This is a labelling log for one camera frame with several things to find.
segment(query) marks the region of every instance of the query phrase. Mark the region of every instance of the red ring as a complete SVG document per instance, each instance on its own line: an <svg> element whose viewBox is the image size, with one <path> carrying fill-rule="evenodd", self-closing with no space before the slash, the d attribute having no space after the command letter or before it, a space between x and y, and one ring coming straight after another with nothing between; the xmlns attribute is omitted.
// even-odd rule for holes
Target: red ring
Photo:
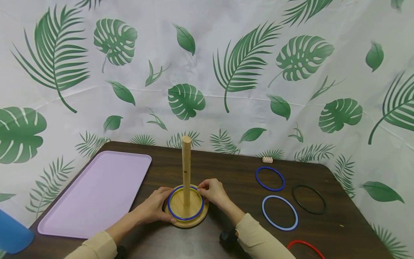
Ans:
<svg viewBox="0 0 414 259"><path fill-rule="evenodd" d="M321 257L321 259L325 259L325 257L321 254L321 252L319 252L318 249L316 249L316 247L302 240L293 240L292 242L289 243L289 245L287 245L286 248L289 249L293 244L296 244L296 243L307 245L308 247L312 248Z"/></svg>

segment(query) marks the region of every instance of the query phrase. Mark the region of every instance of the plastic ring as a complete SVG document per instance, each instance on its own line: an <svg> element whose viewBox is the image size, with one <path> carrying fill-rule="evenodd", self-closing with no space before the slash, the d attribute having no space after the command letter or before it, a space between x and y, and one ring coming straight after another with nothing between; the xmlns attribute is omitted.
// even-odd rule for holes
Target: plastic ring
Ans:
<svg viewBox="0 0 414 259"><path fill-rule="evenodd" d="M296 244L296 243L307 245L308 247L312 248L319 255L321 259L325 259L325 257L322 255L321 252L319 252L318 249L316 249L316 247L302 240L293 240L292 242L289 243L289 245L287 245L286 248L289 249L293 244Z"/></svg>
<svg viewBox="0 0 414 259"><path fill-rule="evenodd" d="M282 228L281 226L278 226L278 225L276 225L276 224L274 224L270 219L269 219L269 217L267 216L267 214L266 214L266 211L265 211L265 202L266 202L266 200L267 199L269 199L269 198L277 198L277 199L279 199L279 200L282 200L282 201L284 201L287 205L289 205L289 207L293 210L293 213L295 214L295 223L293 224L293 226L291 226L290 228ZM280 197L280 196L276 196L276 195L269 195L269 196L267 196L266 198L264 198L263 199L263 201L262 201L262 212L263 212L263 215L265 216L265 218L267 219L267 221L272 225L272 226L274 226L275 228L277 228L277 229L279 229L279 230L282 230L282 231L291 231L291 230L294 230L297 226L298 226L298 222L299 222L299 219L298 219L298 214L297 214L297 212L296 212L296 210L295 210L295 208L292 206L292 204L290 204L286 199L284 199L284 198L282 198L282 197Z"/></svg>
<svg viewBox="0 0 414 259"><path fill-rule="evenodd" d="M323 202L323 209L321 210L321 211L318 211L318 212L315 212L315 211L311 211L311 210L308 210L307 208L305 208L297 199L296 199L296 196L295 196L295 190L296 190L296 188L298 188L298 187L305 187L305 188L308 188L308 189L310 189L310 190L312 190L312 191L314 191L321 199L322 199L322 202ZM316 191L314 188L312 188L312 187L309 187L309 186L307 186L307 185L303 185L303 184L299 184L299 185L296 185L295 187L293 187L293 189L292 189L292 195L293 195L293 199L296 201L296 203L302 208L302 209L304 209L304 210L306 210L307 212L309 212L309 213L312 213L312 214L315 214L315 215L322 215L322 214L324 214L325 212L326 212L326 201L325 201L325 199L322 197L322 194L320 194L318 191Z"/></svg>
<svg viewBox="0 0 414 259"><path fill-rule="evenodd" d="M258 177L259 171L262 170L262 169L270 169L270 170L274 171L275 173L277 173L280 176L280 178L282 179L282 187L280 187L278 189L270 189L269 187L266 187L264 184L262 184L262 182L259 180L259 177ZM271 167L266 167L266 166L263 166L263 167L256 170L256 180L263 188L265 188L269 191L281 191L284 188L284 185L285 185L283 176L278 171L276 171L275 169L273 169Z"/></svg>
<svg viewBox="0 0 414 259"><path fill-rule="evenodd" d="M170 196L168 197L168 202L167 202L167 206L168 206L168 211L170 212L170 214L175 218L175 219L177 219L177 220L181 220L181 221L188 221L188 220L192 220L192 219L195 219L198 215L200 215L200 213L202 212L202 210L203 210L203 208L204 208L204 199L201 197L201 195L199 194L199 193L197 193L198 194L198 196L201 198L201 208L200 208L200 210L194 215L194 216L191 216L191 217L189 217L189 218L182 218L182 217L178 217L176 214L174 214L174 212L171 210L171 206L170 206L170 201L171 201L171 198L172 198L172 196L173 196L173 194L176 192L176 191L178 191L179 189L182 189L183 188L183 186L179 186L179 187L177 187L177 188L175 188L174 189L174 191L170 194ZM197 188L195 188L194 186L190 186L190 188L192 188L192 189L194 189L194 190L197 190Z"/></svg>

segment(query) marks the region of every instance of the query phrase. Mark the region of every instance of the fabric backdrop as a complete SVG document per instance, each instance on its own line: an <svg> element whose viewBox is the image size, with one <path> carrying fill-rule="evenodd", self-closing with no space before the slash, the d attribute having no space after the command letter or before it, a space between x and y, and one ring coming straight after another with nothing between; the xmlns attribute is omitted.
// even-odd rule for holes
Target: fabric backdrop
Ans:
<svg viewBox="0 0 414 259"><path fill-rule="evenodd" d="M414 255L414 3L2 0L0 208L30 226L107 141L326 165Z"/></svg>

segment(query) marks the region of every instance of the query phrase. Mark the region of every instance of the blue object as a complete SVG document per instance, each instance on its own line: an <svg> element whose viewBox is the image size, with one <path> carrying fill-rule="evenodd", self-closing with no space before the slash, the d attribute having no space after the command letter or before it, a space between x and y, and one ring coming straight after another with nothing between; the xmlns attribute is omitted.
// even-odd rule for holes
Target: blue object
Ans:
<svg viewBox="0 0 414 259"><path fill-rule="evenodd" d="M262 170L262 169L270 169L270 170L272 170L273 172L277 173L277 174L280 176L280 178L282 179L282 187L280 187L280 188L278 188L278 189L270 189L269 187L266 187L264 184L262 184L262 182L259 180L259 177L258 177L259 171L260 171L260 170ZM256 171L256 180L258 181L258 183L259 183L261 186L263 186L263 188L265 188L265 189L267 189L267 190L269 190L269 191L281 191L281 190L284 188L284 178L283 178L283 176L282 176L282 175L281 175L278 171L276 171L275 169L273 169L273 168L271 168L271 167L266 167L266 166L263 166L263 167L261 167L261 168L257 169L257 171Z"/></svg>
<svg viewBox="0 0 414 259"><path fill-rule="evenodd" d="M192 217L189 217L189 218L182 218L182 217L178 217L176 214L174 214L173 213L173 211L171 210L171 207L170 207L170 201L171 201L171 197L173 196L173 193L175 193L176 191L178 191L179 189L182 189L183 187L182 186L179 186L179 187L177 187L177 188L175 188L174 189L174 191L170 194L170 196L168 197L168 202L167 202L167 206L168 206L168 210L170 211L170 214L173 216L173 217L175 217L176 219L179 219L179 220L183 220L183 221L188 221L188 220L192 220L192 219L195 219L198 215L200 215L200 213L202 212L202 210L203 210L203 208L204 208L204 199L203 199L203 197L201 197L201 208L200 208L200 210L194 215L194 216L192 216ZM194 190L197 190L197 188L195 188L194 186L190 186L190 188L192 188L192 189L194 189Z"/></svg>
<svg viewBox="0 0 414 259"><path fill-rule="evenodd" d="M30 245L34 234L25 226L0 210L0 248L16 254Z"/></svg>
<svg viewBox="0 0 414 259"><path fill-rule="evenodd" d="M269 219L269 217L267 216L266 211L265 211L265 202L266 202L266 200L267 200L267 199L269 199L269 198L277 198L277 199L279 199L279 200L282 200L282 201L286 202L286 204L290 206L290 208L293 210L293 213L295 213L295 218L296 218L296 220L295 220L295 224L293 224L293 226L291 226L290 228L282 228L281 226L278 226L278 225L274 224L274 223L273 223L273 222ZM263 215L265 216L265 218L267 219L267 221L268 221L270 224L272 224L272 226L274 226L275 228L277 228L277 229L279 229L279 230L282 230L282 231L291 231L291 230L294 230L294 229L298 226L298 222L299 222L299 220L298 220L298 214L297 214L297 212L296 212L295 208L294 208L294 207L292 206L292 204L290 204L290 203L289 203L286 199L284 199L284 198L282 198L282 197L280 197L280 196L276 196L276 195L269 195L269 196L267 196L266 198L264 198L264 199L263 199L263 201L262 201L262 212L263 212Z"/></svg>

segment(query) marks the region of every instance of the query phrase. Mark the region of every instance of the pink tray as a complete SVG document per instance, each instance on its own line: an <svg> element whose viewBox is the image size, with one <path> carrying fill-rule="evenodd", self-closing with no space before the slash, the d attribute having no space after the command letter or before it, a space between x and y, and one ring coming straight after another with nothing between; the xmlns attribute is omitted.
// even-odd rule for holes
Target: pink tray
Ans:
<svg viewBox="0 0 414 259"><path fill-rule="evenodd" d="M126 214L144 180L149 155L103 151L85 168L37 230L88 239Z"/></svg>

